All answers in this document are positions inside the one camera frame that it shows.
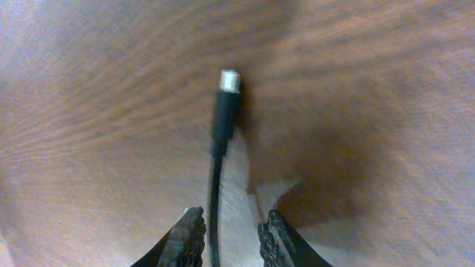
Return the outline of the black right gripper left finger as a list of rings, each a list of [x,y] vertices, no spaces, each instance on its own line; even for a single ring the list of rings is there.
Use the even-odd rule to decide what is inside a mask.
[[[187,208],[160,241],[132,267],[201,267],[205,233],[203,208]]]

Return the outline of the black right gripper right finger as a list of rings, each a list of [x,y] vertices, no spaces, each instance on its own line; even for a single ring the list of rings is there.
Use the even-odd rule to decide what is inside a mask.
[[[332,267],[277,210],[258,224],[264,267]]]

